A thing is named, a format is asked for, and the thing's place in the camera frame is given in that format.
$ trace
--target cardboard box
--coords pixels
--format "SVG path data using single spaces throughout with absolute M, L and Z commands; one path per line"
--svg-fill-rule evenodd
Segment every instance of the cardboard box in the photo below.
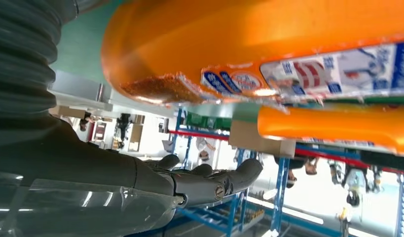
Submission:
M 286 158 L 293 158 L 296 148 L 296 140 L 263 138 L 258 133 L 256 123 L 239 120 L 232 121 L 228 143 L 238 148 Z
M 52 109 L 49 109 L 49 113 L 52 115 L 62 115 L 79 119 L 83 119 L 85 115 L 84 110 L 76 110 L 71 109 L 70 107 L 67 106 L 59 106 L 59 105 Z

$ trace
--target product label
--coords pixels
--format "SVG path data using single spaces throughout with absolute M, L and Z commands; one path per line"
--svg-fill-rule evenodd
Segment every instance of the product label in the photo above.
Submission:
M 284 96 L 330 96 L 404 89 L 404 43 L 284 61 L 202 70 L 202 83 L 219 93 L 248 95 L 277 89 Z
M 356 150 L 367 150 L 367 151 L 374 151 L 374 152 L 391 153 L 390 150 L 388 150 L 384 147 L 381 147 L 381 146 L 376 146 L 373 142 L 367 142 L 367 141 L 324 140 L 324 139 L 317 139 L 317 138 L 312 138 L 312 137 L 299 138 L 298 140 L 301 142 L 305 142 L 305 143 L 333 145 L 333 146 L 356 149 Z

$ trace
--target green wall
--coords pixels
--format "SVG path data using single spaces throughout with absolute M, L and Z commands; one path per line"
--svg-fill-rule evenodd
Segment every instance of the green wall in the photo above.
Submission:
M 58 45 L 58 60 L 51 68 L 107 83 L 102 73 L 100 50 L 106 25 L 120 2 L 112 0 L 65 25 Z

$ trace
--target orange plastic container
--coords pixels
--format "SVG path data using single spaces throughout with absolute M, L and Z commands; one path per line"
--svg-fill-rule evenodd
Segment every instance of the orange plastic container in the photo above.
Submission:
M 404 155 L 404 106 L 336 104 L 322 109 L 290 108 L 288 114 L 263 107 L 257 125 L 264 137 L 371 142 Z
M 258 69 L 264 62 L 403 40 L 404 0 L 134 0 L 113 15 L 102 63 L 129 98 L 202 103 L 223 91 L 273 97 L 276 85 Z M 202 71 L 222 69 L 244 71 L 229 75 L 244 89 L 227 78 L 216 90 L 202 83 Z

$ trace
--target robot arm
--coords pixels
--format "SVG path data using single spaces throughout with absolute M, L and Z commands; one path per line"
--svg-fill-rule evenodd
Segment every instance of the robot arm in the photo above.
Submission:
M 0 0 L 0 236 L 114 237 L 166 225 L 177 207 L 247 188 L 252 159 L 210 177 L 151 169 L 79 141 L 49 115 L 61 27 L 95 0 Z

